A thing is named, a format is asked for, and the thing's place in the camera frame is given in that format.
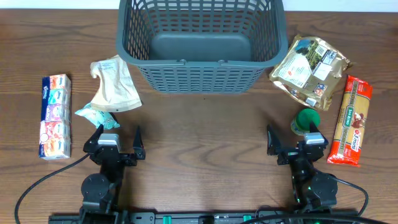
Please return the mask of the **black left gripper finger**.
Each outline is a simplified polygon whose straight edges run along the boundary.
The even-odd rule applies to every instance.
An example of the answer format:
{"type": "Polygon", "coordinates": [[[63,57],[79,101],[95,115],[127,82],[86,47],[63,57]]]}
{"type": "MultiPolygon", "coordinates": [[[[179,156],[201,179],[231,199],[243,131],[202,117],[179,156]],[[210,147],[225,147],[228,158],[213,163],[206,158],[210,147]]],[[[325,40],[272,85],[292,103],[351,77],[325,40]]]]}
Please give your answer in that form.
{"type": "Polygon", "coordinates": [[[89,138],[89,140],[87,140],[86,142],[86,146],[93,146],[96,145],[98,143],[98,139],[100,138],[100,136],[103,134],[104,131],[104,126],[101,124],[98,126],[98,128],[96,129],[96,131],[93,133],[93,135],[89,138]]]}
{"type": "Polygon", "coordinates": [[[142,137],[141,137],[141,129],[140,126],[137,127],[136,133],[134,136],[134,142],[133,142],[133,149],[134,150],[143,150],[144,146],[142,143],[142,137]]]}

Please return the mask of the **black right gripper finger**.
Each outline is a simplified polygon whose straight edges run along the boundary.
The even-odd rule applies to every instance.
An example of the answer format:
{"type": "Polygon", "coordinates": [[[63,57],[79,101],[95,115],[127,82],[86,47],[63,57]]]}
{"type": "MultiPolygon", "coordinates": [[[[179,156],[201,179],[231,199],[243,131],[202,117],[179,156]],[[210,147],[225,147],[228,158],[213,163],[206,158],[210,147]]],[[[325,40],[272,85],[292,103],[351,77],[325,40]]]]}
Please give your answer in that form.
{"type": "Polygon", "coordinates": [[[318,130],[318,128],[317,128],[317,126],[315,125],[315,123],[314,123],[314,122],[311,122],[311,123],[310,123],[310,133],[317,133],[317,132],[320,133],[320,131],[318,130]]]}
{"type": "Polygon", "coordinates": [[[275,131],[273,130],[271,125],[267,125],[267,148],[268,149],[280,149],[281,143],[279,141],[278,136],[276,135],[275,131]]]}

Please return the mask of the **green lidded seasoning jar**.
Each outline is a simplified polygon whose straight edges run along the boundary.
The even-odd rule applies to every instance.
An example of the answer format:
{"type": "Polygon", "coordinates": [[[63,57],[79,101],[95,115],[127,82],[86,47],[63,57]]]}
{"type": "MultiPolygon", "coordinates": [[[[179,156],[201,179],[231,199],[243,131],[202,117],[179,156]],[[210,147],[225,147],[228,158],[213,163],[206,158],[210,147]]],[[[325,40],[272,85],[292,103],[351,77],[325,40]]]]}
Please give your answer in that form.
{"type": "Polygon", "coordinates": [[[316,110],[307,108],[300,111],[290,123],[291,130],[299,136],[310,132],[310,124],[316,127],[320,124],[320,115],[316,110]]]}

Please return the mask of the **gold foil snack bag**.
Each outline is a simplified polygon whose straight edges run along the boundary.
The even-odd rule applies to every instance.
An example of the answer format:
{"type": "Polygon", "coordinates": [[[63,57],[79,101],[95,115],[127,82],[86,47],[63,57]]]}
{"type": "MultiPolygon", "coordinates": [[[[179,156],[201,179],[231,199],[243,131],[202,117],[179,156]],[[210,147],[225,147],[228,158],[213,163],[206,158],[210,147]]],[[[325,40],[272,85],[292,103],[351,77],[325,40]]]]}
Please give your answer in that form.
{"type": "Polygon", "coordinates": [[[286,57],[269,74],[269,80],[297,102],[327,111],[343,72],[353,63],[319,37],[296,35],[286,57]]]}

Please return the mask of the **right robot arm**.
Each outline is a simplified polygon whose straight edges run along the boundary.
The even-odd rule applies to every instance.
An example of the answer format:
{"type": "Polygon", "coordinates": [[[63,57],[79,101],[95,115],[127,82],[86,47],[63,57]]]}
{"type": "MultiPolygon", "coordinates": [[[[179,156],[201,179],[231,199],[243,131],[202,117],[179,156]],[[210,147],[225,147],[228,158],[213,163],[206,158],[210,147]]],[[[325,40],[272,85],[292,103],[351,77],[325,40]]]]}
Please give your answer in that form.
{"type": "Polygon", "coordinates": [[[328,174],[316,171],[313,163],[324,156],[328,140],[317,127],[310,124],[310,132],[296,146],[284,146],[271,125],[267,126],[267,154],[277,156],[277,164],[288,165],[297,207],[304,212],[328,210],[336,204],[336,181],[328,174]]]}

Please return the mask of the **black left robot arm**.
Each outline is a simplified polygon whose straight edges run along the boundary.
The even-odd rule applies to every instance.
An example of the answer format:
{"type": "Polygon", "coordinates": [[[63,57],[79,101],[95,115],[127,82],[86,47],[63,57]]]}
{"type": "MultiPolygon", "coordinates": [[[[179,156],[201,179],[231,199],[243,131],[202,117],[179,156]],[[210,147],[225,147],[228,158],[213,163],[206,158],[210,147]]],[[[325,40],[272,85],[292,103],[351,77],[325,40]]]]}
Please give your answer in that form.
{"type": "Polygon", "coordinates": [[[121,153],[118,134],[104,132],[100,125],[83,146],[83,151],[100,166],[100,171],[89,175],[81,185],[83,208],[93,212],[108,213],[118,204],[124,168],[136,166],[146,158],[141,130],[136,129],[133,153],[121,153]]]}

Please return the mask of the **red San Remo spaghetti pack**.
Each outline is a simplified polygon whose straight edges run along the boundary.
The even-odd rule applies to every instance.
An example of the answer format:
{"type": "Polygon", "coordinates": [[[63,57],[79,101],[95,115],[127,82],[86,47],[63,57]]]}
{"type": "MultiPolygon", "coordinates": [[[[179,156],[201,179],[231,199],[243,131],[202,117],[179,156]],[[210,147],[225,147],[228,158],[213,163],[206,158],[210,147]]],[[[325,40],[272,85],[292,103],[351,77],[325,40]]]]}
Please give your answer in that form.
{"type": "Polygon", "coordinates": [[[359,165],[372,93],[368,82],[347,78],[327,163],[359,165]]]}

